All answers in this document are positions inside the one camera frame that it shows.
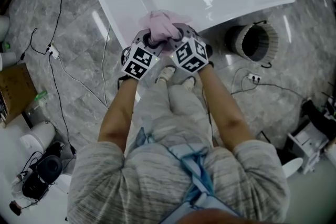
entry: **trash bin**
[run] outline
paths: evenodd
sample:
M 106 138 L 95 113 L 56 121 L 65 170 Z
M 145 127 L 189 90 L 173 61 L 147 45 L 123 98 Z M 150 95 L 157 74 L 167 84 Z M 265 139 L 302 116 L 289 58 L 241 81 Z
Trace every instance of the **trash bin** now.
M 225 35 L 227 48 L 241 57 L 271 66 L 278 51 L 279 37 L 267 21 L 234 26 Z

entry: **blue apron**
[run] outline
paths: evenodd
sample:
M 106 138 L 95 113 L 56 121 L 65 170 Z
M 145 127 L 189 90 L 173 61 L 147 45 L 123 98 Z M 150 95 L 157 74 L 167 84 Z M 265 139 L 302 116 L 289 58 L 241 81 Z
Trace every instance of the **blue apron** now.
M 141 128 L 135 146 L 155 143 L 152 135 L 147 135 Z M 240 215 L 216 198 L 211 178 L 204 168 L 204 158 L 208 148 L 203 144 L 182 144 L 167 148 L 177 158 L 183 170 L 191 176 L 192 183 L 179 205 L 173 212 L 160 221 L 162 224 L 178 222 L 191 212 L 202 209 L 219 209 L 231 215 Z

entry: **white device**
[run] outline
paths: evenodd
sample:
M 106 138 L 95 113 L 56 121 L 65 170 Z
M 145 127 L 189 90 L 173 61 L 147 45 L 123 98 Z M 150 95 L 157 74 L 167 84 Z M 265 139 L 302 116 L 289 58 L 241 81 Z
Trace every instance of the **white device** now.
M 143 43 L 132 44 L 123 51 L 124 60 L 121 71 L 137 80 L 141 80 L 160 61 L 158 56 L 142 47 L 144 47 Z
M 303 159 L 303 174 L 314 171 L 315 164 L 319 162 L 321 150 L 327 145 L 328 138 L 321 133 L 311 122 L 295 136 L 288 134 L 289 149 L 296 156 Z
M 205 47 L 200 39 L 183 37 L 182 45 L 171 54 L 171 58 L 178 68 L 194 74 L 209 63 Z
M 20 141 L 30 155 L 35 151 L 43 153 L 51 144 L 55 134 L 53 124 L 45 121 L 31 128 L 27 134 L 20 138 Z

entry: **floor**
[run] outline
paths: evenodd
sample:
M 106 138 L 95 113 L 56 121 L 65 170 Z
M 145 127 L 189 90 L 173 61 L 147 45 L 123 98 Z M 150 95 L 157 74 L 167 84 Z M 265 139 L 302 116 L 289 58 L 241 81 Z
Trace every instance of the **floor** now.
M 9 8 L 11 27 L 8 41 L 18 57 L 29 43 L 44 51 L 53 35 L 59 12 L 60 0 L 14 0 Z M 103 80 L 101 60 L 109 29 L 108 21 L 98 0 L 63 0 L 62 16 L 55 35 L 54 45 L 60 52 L 65 69 L 84 83 L 101 100 Z M 245 25 L 268 20 L 279 34 L 277 58 L 270 69 L 244 60 L 225 49 L 223 36 L 234 25 Z M 236 71 L 248 68 L 261 75 L 263 83 L 275 83 L 291 88 L 305 97 L 312 97 L 316 105 L 322 105 L 330 93 L 328 81 L 333 81 L 336 63 L 336 20 L 331 0 L 297 0 L 293 4 L 278 6 L 225 22 L 201 33 L 213 45 L 212 61 L 223 83 L 229 90 Z M 117 92 L 120 77 L 121 47 L 110 31 L 104 61 L 106 95 L 108 104 Z M 27 51 L 26 63 L 38 92 L 48 91 L 37 110 L 43 119 L 51 121 L 66 140 L 66 129 L 61 118 L 56 88 L 51 75 L 49 57 Z M 78 150 L 96 141 L 106 108 L 79 83 L 71 80 L 61 69 L 58 60 L 51 60 L 61 95 L 64 116 L 69 127 L 71 143 Z M 248 71 L 238 73 L 232 91 L 241 89 L 241 80 Z M 157 74 L 152 71 L 141 81 L 150 86 Z M 179 82 L 186 76 L 181 71 L 174 78 Z M 252 87 L 246 81 L 245 88 Z M 200 82 L 195 93 L 201 96 Z M 291 92 L 272 86 L 234 95 L 253 133 L 263 130 L 276 146 L 283 146 L 286 133 L 293 131 L 300 115 L 301 99 Z

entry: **foot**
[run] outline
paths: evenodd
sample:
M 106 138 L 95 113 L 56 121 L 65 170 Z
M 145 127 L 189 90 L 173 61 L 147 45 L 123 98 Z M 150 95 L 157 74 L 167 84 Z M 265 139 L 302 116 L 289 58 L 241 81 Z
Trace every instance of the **foot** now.
M 176 72 L 176 67 L 166 66 L 164 69 L 161 70 L 155 82 L 158 82 L 159 80 L 163 80 L 167 82 L 172 78 L 175 72 Z
M 196 84 L 196 79 L 193 76 L 190 76 L 183 81 L 182 86 L 188 91 L 192 91 Z

